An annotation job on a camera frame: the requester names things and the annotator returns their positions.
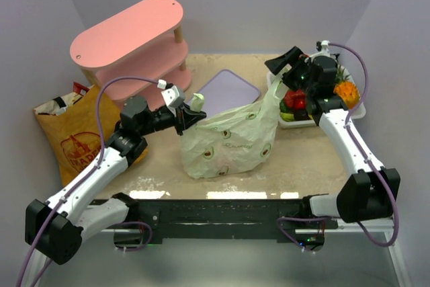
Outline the light green plastic bag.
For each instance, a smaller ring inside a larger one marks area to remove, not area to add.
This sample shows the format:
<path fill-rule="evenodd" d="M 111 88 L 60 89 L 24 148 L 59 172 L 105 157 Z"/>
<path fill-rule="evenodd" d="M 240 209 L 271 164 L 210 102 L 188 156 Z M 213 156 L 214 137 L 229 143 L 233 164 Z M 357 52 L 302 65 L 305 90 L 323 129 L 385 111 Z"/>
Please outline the light green plastic bag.
<path fill-rule="evenodd" d="M 181 137 L 181 160 L 194 179 L 250 171 L 264 163 L 274 145 L 281 100 L 280 77 L 263 99 L 202 120 Z"/>

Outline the red Chuba chips bag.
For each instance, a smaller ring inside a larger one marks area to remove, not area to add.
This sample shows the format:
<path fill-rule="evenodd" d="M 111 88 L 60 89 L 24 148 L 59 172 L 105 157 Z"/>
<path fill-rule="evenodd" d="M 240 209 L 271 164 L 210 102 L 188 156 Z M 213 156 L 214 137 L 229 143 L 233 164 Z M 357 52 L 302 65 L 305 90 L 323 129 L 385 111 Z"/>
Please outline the red Chuba chips bag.
<path fill-rule="evenodd" d="M 74 82 L 73 91 L 78 95 L 85 96 L 88 93 L 89 88 L 78 82 Z"/>

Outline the brown Trader Joe's bag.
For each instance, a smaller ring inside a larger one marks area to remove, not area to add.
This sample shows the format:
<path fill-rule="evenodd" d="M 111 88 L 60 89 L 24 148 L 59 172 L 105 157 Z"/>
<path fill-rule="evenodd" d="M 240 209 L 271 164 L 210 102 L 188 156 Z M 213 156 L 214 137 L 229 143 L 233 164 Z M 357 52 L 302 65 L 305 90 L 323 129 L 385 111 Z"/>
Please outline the brown Trader Joe's bag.
<path fill-rule="evenodd" d="M 74 91 L 34 108 L 58 161 L 60 178 L 67 186 L 93 160 L 101 149 L 95 105 L 99 87 L 85 96 Z"/>

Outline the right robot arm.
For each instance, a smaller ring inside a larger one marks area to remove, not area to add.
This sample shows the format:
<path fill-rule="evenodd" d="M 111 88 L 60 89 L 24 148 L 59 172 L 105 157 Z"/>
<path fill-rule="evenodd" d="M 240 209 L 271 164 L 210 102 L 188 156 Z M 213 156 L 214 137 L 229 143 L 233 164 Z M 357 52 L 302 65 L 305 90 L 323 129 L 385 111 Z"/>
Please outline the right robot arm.
<path fill-rule="evenodd" d="M 308 114 L 330 138 L 349 175 L 338 194 L 309 197 L 311 215 L 340 218 L 346 223 L 392 216 L 400 175 L 369 150 L 353 123 L 351 110 L 335 93 L 347 75 L 329 52 L 328 42 L 319 42 L 310 56 L 295 46 L 265 61 L 265 66 L 288 89 L 305 94 Z"/>

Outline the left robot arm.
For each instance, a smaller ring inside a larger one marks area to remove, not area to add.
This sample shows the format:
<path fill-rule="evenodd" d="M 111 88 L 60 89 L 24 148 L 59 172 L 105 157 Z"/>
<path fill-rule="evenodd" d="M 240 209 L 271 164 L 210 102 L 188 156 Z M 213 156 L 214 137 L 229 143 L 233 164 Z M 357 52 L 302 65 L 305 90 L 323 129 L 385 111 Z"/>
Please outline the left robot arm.
<path fill-rule="evenodd" d="M 164 105 L 150 110 L 142 96 L 129 97 L 114 133 L 90 164 L 57 194 L 44 202 L 33 200 L 26 208 L 25 241 L 58 265 L 68 262 L 82 242 L 98 232 L 136 218 L 138 203 L 118 193 L 94 209 L 86 208 L 94 197 L 131 166 L 147 147 L 146 135 L 174 128 L 178 135 L 206 118 L 172 90 L 164 90 Z"/>

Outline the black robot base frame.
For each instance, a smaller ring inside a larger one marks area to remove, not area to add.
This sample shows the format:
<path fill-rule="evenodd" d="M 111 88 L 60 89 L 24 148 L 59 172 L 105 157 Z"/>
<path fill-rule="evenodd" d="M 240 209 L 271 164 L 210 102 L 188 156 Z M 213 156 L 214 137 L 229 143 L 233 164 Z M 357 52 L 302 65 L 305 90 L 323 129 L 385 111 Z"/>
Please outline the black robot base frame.
<path fill-rule="evenodd" d="M 275 240 L 316 251 L 335 219 L 311 215 L 309 199 L 138 199 L 124 224 L 114 228 L 117 247 L 161 244 L 166 239 Z"/>

